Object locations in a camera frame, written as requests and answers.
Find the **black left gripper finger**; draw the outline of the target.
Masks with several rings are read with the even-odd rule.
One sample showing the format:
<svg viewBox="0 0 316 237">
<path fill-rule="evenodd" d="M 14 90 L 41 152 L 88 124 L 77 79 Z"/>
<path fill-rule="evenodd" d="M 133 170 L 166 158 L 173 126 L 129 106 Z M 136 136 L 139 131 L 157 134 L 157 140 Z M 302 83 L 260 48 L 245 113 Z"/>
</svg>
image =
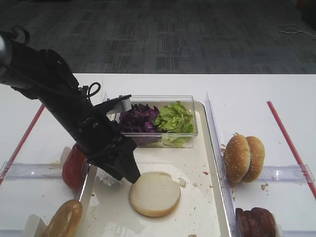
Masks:
<svg viewBox="0 0 316 237">
<path fill-rule="evenodd" d="M 121 180 L 125 178 L 132 184 L 140 177 L 134 153 L 130 151 L 103 155 L 97 159 L 97 166 L 108 172 L 115 179 Z"/>
<path fill-rule="evenodd" d="M 103 103 L 95 105 L 95 109 L 105 115 L 127 112 L 131 109 L 130 98 L 131 94 L 107 99 Z"/>
</svg>

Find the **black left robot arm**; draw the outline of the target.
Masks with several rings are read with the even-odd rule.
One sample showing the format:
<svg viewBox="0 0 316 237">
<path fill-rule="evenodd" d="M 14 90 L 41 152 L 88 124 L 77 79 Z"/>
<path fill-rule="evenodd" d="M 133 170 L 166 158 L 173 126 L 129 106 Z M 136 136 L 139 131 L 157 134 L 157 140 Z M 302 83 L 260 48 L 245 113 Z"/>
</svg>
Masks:
<svg viewBox="0 0 316 237">
<path fill-rule="evenodd" d="M 135 183 L 140 171 L 134 159 L 136 143 L 120 133 L 107 113 L 127 111 L 130 96 L 98 105 L 90 102 L 66 61 L 53 50 L 35 50 L 17 42 L 15 34 L 0 34 L 0 82 L 29 99 L 40 100 L 76 141 L 87 161 L 117 180 Z"/>
</svg>

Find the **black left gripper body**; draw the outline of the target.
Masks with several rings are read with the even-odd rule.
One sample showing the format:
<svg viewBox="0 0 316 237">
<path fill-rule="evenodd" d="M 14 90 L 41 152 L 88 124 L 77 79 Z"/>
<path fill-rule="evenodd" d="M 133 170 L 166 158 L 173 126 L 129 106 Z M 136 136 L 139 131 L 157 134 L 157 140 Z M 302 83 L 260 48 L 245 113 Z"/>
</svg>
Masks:
<svg viewBox="0 0 316 237">
<path fill-rule="evenodd" d="M 44 105 L 78 143 L 88 161 L 116 152 L 134 152 L 136 143 L 119 132 L 118 125 L 95 109 L 89 86 L 44 93 Z"/>
</svg>

